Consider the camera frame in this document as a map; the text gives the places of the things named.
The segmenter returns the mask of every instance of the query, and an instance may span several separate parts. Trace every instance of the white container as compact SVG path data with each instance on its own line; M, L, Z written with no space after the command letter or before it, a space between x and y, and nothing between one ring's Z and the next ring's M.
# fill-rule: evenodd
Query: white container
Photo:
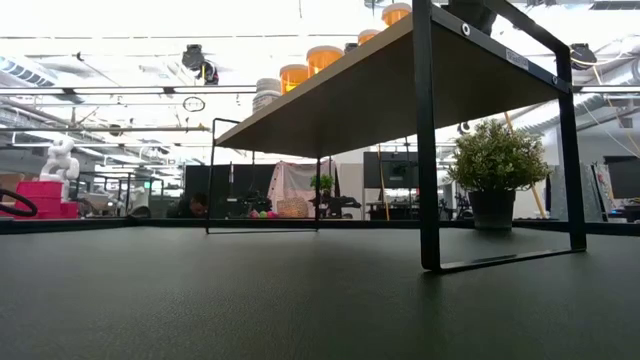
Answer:
M255 114L260 109L267 107L269 104L274 102L280 96L281 96L280 91L273 91L273 90L260 91L253 98L253 113Z
M258 80L258 82L256 83L256 92L267 90L280 92L280 80L270 78Z

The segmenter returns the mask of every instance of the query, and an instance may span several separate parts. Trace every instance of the pink box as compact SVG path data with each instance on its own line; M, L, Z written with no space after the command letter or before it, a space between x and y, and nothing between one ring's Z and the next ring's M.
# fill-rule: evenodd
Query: pink box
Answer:
M76 219L78 218L78 203L67 202L62 203L62 218L64 219Z
M62 183L58 181L20 181L16 192L28 199L62 198Z
M36 207L38 207L38 213L40 212L49 212L60 214L62 212L62 202L60 199L49 199L49 198L40 198L40 197L28 197L31 202L33 202ZM21 210L28 210L27 205L17 201L16 208Z

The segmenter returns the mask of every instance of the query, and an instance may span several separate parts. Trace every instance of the label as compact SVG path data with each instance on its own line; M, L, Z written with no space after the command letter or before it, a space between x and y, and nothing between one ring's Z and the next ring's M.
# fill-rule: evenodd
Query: label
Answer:
M527 71L529 70L529 60L527 60L526 57L518 55L509 49L507 49L507 61L519 68L523 68Z

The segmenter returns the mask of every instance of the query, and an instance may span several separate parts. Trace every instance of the shelf underside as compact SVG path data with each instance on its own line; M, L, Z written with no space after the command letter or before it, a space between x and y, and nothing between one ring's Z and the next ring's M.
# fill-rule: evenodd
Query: shelf underside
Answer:
M436 128L555 99L552 74L434 7ZM218 145L315 158L416 133L412 17L225 133ZM520 67L507 61L520 63Z

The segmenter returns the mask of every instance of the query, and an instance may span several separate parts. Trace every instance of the small plant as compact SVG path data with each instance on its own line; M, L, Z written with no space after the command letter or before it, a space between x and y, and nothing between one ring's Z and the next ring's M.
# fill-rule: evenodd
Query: small plant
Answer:
M316 187L316 176L311 178L311 187L315 189ZM333 178L329 175L320 175L320 190L321 191L331 191L333 188Z
M540 138L509 131L496 120L479 124L475 133L456 140L456 163L451 179L470 191L527 189L544 180L549 170L542 161Z

